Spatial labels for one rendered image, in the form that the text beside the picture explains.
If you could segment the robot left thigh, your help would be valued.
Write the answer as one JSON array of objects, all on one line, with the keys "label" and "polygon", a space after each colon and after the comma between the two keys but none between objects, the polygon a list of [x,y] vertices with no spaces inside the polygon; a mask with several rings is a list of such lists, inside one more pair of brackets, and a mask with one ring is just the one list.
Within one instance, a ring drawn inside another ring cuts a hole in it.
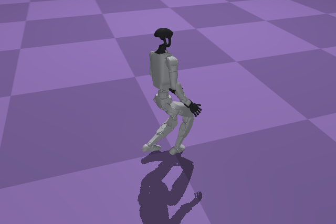
[{"label": "robot left thigh", "polygon": [[[156,103],[156,100],[155,98],[153,99],[153,101]],[[165,111],[166,112],[166,111]],[[166,112],[167,113],[167,112]],[[170,126],[170,127],[176,127],[178,124],[178,121],[177,121],[177,116],[176,117],[173,117],[170,115],[170,118],[168,119],[167,121],[167,125]]]}]

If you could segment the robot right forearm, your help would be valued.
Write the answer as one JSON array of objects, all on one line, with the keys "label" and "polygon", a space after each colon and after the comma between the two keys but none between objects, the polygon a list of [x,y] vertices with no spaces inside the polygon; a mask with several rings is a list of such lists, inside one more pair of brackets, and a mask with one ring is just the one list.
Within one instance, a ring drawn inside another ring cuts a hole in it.
[{"label": "robot right forearm", "polygon": [[177,82],[175,87],[176,87],[175,95],[179,98],[181,102],[189,106],[191,104],[191,101],[188,99],[188,97],[185,96],[181,84]]}]

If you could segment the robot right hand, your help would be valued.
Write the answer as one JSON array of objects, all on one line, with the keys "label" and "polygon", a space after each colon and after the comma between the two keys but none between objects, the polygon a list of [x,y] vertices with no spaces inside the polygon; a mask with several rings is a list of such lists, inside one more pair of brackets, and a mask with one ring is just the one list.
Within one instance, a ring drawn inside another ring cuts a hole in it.
[{"label": "robot right hand", "polygon": [[[189,99],[190,100],[190,99]],[[186,104],[184,104],[187,108],[190,108],[190,111],[195,115],[195,117],[197,117],[197,115],[199,115],[199,113],[201,113],[200,111],[202,110],[201,108],[199,108],[198,107],[198,105],[199,106],[201,106],[200,104],[195,104],[195,103],[193,103],[192,101],[191,101],[191,104],[189,105],[189,106],[187,106]],[[199,111],[199,110],[200,111]],[[197,112],[198,111],[198,112]],[[197,115],[196,115],[196,114]]]}]

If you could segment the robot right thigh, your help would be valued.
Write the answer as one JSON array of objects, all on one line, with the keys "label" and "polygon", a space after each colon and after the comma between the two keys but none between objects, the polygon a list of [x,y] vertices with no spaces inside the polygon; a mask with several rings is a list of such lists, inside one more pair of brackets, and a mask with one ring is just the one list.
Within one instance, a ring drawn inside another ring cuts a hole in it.
[{"label": "robot right thigh", "polygon": [[184,103],[173,101],[171,104],[166,103],[164,108],[167,110],[167,114],[176,117],[178,114],[183,116],[182,121],[187,123],[189,117],[193,117],[193,113],[190,108],[187,108]]}]

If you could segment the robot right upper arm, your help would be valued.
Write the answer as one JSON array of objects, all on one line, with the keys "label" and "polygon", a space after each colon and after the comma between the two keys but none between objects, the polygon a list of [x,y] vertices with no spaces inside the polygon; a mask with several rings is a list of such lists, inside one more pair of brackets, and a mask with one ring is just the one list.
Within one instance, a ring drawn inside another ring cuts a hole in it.
[{"label": "robot right upper arm", "polygon": [[177,58],[173,57],[173,56],[166,56],[166,66],[169,69],[169,78],[170,78],[170,88],[172,90],[176,90],[176,83],[177,81],[177,77],[178,77],[178,73],[177,73],[177,67],[178,67],[178,60]]}]

